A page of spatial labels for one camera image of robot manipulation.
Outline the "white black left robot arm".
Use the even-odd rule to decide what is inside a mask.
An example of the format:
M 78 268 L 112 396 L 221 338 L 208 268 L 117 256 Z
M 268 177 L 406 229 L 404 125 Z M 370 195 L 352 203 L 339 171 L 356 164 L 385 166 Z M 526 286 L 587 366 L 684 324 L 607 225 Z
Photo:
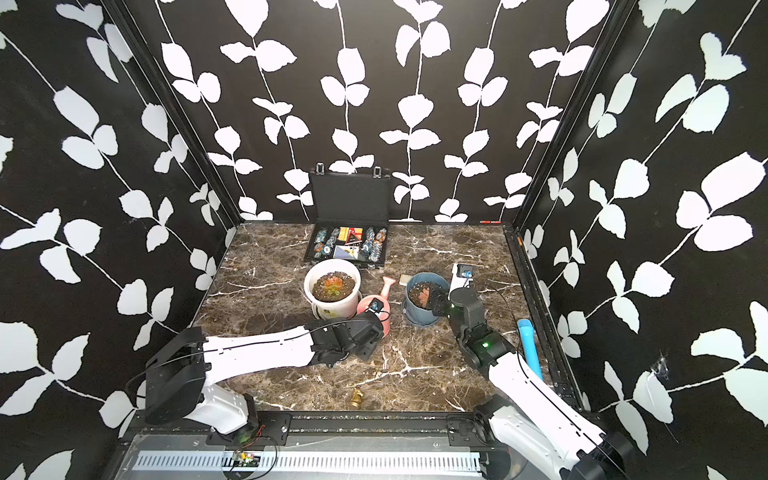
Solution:
M 350 318 L 317 319 L 290 330 L 243 336 L 206 336 L 199 327 L 172 338 L 146 364 L 145 421 L 191 420 L 223 437 L 256 428 L 252 397 L 220 383 L 241 375 L 288 367 L 334 366 L 367 360 L 389 332 L 389 315 L 369 307 Z

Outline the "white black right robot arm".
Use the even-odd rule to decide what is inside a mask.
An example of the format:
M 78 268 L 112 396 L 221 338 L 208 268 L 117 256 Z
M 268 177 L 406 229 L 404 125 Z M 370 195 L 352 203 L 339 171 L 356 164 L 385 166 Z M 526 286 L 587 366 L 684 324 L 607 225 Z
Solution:
M 569 406 L 541 378 L 534 330 L 517 322 L 523 351 L 491 329 L 477 292 L 468 287 L 430 293 L 427 307 L 449 320 L 467 363 L 511 402 L 491 414 L 493 436 L 512 447 L 548 479 L 627 479 L 633 447 L 606 434 Z

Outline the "pink plastic watering can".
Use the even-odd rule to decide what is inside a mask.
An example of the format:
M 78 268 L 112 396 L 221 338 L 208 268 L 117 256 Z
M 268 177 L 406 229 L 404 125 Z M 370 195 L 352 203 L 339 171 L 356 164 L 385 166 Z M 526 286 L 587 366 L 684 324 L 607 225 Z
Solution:
M 379 294 L 365 296 L 359 301 L 357 305 L 357 313 L 374 313 L 379 318 L 383 327 L 383 336 L 386 337 L 390 332 L 389 318 L 391 315 L 391 306 L 388 296 L 391 287 L 395 283 L 395 279 L 384 276 L 383 282 L 384 286 Z

